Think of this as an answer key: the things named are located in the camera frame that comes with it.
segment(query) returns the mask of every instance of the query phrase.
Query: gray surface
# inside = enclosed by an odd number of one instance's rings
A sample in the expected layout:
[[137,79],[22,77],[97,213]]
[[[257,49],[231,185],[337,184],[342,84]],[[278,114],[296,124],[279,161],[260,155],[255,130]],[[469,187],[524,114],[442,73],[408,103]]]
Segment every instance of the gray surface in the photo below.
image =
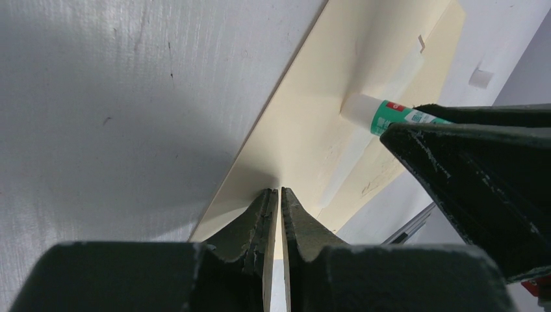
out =
[[494,105],[551,103],[551,14],[541,23]]
[[0,311],[55,242],[185,241],[322,1],[0,1]]

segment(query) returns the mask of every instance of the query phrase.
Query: gray background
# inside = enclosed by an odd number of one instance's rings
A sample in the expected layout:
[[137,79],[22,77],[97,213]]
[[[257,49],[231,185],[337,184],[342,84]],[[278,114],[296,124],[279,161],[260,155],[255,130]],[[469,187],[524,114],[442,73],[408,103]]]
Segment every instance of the gray background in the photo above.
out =
[[[549,4],[460,2],[441,103],[490,105]],[[0,1],[0,311],[56,242],[187,240],[322,4]]]

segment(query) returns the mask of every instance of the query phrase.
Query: green glue stick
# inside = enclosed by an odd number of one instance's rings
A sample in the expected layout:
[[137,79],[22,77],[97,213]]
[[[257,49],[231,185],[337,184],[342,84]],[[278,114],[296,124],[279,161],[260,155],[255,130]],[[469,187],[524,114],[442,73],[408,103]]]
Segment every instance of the green glue stick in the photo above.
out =
[[365,96],[352,94],[344,102],[340,114],[354,124],[368,129],[374,135],[382,135],[394,122],[415,122],[418,124],[451,124],[447,120],[434,117],[403,105]]

